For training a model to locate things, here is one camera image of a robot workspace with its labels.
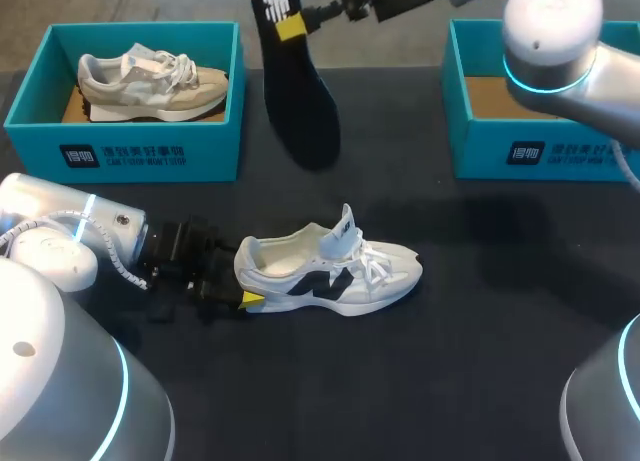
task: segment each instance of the black n logo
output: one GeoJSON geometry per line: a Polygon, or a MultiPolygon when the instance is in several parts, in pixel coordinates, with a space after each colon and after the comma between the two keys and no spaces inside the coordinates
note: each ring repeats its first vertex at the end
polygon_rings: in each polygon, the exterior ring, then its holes
{"type": "Polygon", "coordinates": [[[302,296],[313,291],[313,295],[316,298],[337,301],[353,283],[353,275],[347,268],[344,268],[333,282],[333,285],[329,281],[329,271],[312,271],[307,273],[287,294],[289,296],[302,296]]]}

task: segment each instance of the black tabletop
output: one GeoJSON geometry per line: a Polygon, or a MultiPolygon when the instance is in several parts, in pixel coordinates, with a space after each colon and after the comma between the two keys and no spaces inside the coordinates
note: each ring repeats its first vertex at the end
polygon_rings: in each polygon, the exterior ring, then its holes
{"type": "MultiPolygon", "coordinates": [[[[134,315],[130,348],[174,406],[175,459],[566,460],[564,383],[640,310],[640,196],[624,184],[457,181],[438,69],[323,77],[343,123],[329,172],[289,160],[252,72],[238,182],[80,187],[239,238],[332,226],[348,202],[367,239],[426,261],[417,294],[361,318],[310,308],[204,326],[187,305],[168,326],[134,315]]],[[[1,137],[0,156],[0,176],[23,170],[1,137]]]]}

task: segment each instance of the shoelace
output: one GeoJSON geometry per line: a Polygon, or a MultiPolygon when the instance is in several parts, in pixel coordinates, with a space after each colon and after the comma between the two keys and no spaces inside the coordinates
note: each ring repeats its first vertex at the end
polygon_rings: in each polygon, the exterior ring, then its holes
{"type": "Polygon", "coordinates": [[[364,240],[362,230],[358,229],[358,242],[347,255],[351,263],[359,263],[364,268],[364,278],[367,284],[375,287],[391,277],[391,259],[384,253],[376,251],[364,240]]]}
{"type": "Polygon", "coordinates": [[[167,88],[167,92],[171,91],[178,85],[195,86],[198,83],[196,63],[191,61],[186,54],[174,56],[166,51],[158,51],[156,53],[156,60],[162,63],[162,66],[160,67],[162,72],[154,75],[153,78],[169,78],[171,83],[167,88]]]}

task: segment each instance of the shoe box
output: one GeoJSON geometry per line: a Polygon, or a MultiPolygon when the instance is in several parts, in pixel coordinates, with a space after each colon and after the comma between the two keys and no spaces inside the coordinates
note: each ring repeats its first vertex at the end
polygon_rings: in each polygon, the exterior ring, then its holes
{"type": "MultiPolygon", "coordinates": [[[[640,54],[637,23],[607,22],[601,39],[640,54]]],[[[502,21],[451,21],[441,81],[456,177],[626,182],[609,138],[512,99],[503,58],[502,21]]],[[[625,155],[640,172],[640,152],[625,155]]]]}
{"type": "Polygon", "coordinates": [[[64,184],[226,182],[237,177],[245,68],[233,22],[59,24],[47,30],[5,122],[27,172],[64,184]],[[229,74],[224,112],[194,122],[90,123],[80,57],[134,43],[229,74]]]}

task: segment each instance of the sneaker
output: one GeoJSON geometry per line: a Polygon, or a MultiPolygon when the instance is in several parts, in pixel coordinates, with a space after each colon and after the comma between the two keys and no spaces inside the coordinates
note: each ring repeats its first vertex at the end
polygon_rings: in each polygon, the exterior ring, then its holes
{"type": "Polygon", "coordinates": [[[321,306],[360,316],[406,296],[420,280],[422,265],[410,249],[365,241],[345,204],[332,230],[310,224],[286,238],[245,239],[235,272],[246,292],[265,298],[249,312],[321,306]]]}
{"type": "Polygon", "coordinates": [[[90,105],[91,121],[189,121],[220,105],[229,81],[224,71],[196,66],[184,54],[135,44],[119,58],[82,56],[78,86],[90,105]]]}

